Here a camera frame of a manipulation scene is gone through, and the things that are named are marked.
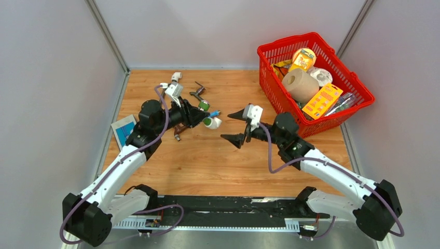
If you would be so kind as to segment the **blue faucet with white elbow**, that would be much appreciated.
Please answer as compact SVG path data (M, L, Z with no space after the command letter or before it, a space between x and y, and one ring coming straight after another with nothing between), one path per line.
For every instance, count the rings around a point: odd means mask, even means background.
M214 117L219 116L220 114L221 114L221 111L220 111L220 110L215 110L215 111L213 111L213 112L210 113L209 117L210 117L210 118L214 118Z

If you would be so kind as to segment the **white plastic elbow fitting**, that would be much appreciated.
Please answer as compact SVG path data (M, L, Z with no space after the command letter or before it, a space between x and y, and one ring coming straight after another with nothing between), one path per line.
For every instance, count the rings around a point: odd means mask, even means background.
M215 130L220 127L222 120L217 117L208 117L203 123L208 129Z

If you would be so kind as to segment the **red plastic shopping basket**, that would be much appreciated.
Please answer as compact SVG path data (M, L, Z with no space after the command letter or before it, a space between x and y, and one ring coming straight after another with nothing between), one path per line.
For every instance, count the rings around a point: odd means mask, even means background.
M328 70L333 77L333 84L344 92L355 96L354 105L315 121L309 121L299 106L291 98L275 74L272 64L290 59L300 48L309 48L317 55L316 67ZM259 56L259 84L276 113L289 112L299 125L299 135L309 137L343 124L359 110L375 102L374 95L359 80L355 72L349 71L337 57L335 50L316 32L293 35L278 39L257 48Z

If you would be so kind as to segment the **green plastic faucet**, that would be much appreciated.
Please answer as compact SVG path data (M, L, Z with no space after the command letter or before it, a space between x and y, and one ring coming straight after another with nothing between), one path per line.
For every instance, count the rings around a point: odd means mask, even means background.
M198 104L198 107L199 107L199 109L207 112L210 108L210 104L207 100L201 100ZM207 117L207 118L203 119L202 122L206 127L208 127L211 125L212 119L210 117Z

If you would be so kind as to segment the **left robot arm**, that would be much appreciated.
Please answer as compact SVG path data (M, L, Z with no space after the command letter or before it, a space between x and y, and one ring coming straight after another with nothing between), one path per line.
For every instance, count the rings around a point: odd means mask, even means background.
M167 130L176 125L194 128L209 115L183 98L173 101L170 107L165 101L145 101L138 122L114 161L80 193L69 193L63 199L60 239L65 244L86 242L96 247L106 240L117 223L128 216L138 211L146 215L156 213L159 202L145 185L136 186L131 193L117 200L114 196L156 152Z

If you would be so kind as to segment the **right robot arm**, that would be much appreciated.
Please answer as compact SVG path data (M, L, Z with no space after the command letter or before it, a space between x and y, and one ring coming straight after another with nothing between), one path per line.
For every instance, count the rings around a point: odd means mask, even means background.
M392 234L403 237L405 230L399 220L402 207L395 186L383 179L376 182L336 163L299 134L293 115L276 115L272 124L261 121L263 108L249 104L228 114L231 119L245 122L244 132L223 134L236 148L251 139L268 143L268 171L276 174L287 167L311 174L331 185L341 194L332 195L314 187L306 187L298 196L297 213L309 217L313 213L328 214L333 219L354 222L368 237L383 241Z

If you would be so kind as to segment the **long grey faucet white elbow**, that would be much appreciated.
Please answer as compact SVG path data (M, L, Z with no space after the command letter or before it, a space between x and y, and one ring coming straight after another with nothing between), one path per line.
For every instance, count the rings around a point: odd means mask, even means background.
M171 83L174 82L178 82L180 79L182 78L182 73L181 72L175 72L173 73L172 77L171 77ZM164 99L161 97L161 99L159 100L160 103L162 103Z

